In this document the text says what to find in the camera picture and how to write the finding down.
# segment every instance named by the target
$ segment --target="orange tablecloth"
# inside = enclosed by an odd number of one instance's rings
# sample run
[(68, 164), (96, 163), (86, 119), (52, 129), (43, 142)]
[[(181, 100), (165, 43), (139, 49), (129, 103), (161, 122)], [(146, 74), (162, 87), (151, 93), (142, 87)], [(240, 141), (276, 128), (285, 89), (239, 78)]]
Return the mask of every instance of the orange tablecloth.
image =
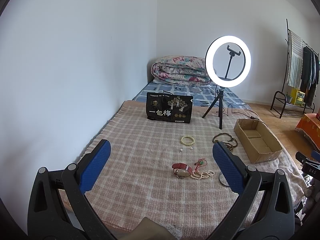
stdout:
[(298, 123), (296, 130), (303, 130), (320, 150), (320, 120), (316, 114), (304, 114)]

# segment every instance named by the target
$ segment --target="silver screw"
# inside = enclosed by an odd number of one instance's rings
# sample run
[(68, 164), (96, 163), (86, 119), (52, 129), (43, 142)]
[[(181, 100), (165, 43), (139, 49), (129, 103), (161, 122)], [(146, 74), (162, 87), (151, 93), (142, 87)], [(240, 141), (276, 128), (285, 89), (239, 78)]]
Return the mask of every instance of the silver screw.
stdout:
[(277, 170), (277, 172), (278, 172), (279, 175), (284, 175), (284, 171), (281, 170), (281, 169)]
[(71, 164), (68, 166), (68, 170), (69, 170), (69, 171), (73, 171), (75, 168), (76, 168), (76, 165), (75, 165), (74, 163), (71, 163)]
[(249, 166), (248, 166), (248, 170), (254, 172), (254, 171), (256, 171), (257, 169), (256, 169), (255, 166), (249, 165)]
[(40, 169), (39, 169), (39, 173), (44, 173), (45, 172), (45, 167), (41, 167)]

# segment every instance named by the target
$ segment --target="illuminated white ring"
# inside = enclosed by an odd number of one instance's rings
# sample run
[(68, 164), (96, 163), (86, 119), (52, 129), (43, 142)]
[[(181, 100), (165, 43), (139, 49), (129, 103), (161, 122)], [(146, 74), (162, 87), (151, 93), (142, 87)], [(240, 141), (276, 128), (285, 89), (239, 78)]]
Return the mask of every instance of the illuminated white ring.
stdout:
[[(234, 80), (222, 80), (220, 79), (213, 69), (213, 57), (216, 53), (217, 49), (226, 43), (235, 43), (237, 44), (244, 54), (245, 65), (242, 73)], [(205, 55), (205, 67), (207, 69), (207, 73), (211, 80), (220, 87), (231, 88), (239, 85), (248, 75), (251, 67), (251, 55), (247, 45), (239, 38), (235, 36), (223, 36), (216, 39), (207, 50), (207, 54)]]

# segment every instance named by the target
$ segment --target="open box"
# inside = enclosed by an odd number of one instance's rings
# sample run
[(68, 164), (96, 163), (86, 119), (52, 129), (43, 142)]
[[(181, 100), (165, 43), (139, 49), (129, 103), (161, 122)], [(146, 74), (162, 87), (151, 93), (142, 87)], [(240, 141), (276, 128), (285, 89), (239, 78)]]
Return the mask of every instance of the open box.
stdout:
[(282, 151), (277, 138), (259, 120), (238, 119), (234, 131), (252, 164), (275, 160)]

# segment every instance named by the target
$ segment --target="red watch strap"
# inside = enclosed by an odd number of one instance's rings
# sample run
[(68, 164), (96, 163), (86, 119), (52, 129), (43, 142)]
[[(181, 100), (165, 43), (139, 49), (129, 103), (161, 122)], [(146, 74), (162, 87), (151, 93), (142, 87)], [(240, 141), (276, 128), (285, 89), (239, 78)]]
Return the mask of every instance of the red watch strap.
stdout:
[(192, 173), (192, 168), (184, 163), (175, 163), (172, 165), (172, 168), (173, 169), (184, 169), (184, 170), (188, 171), (190, 174)]

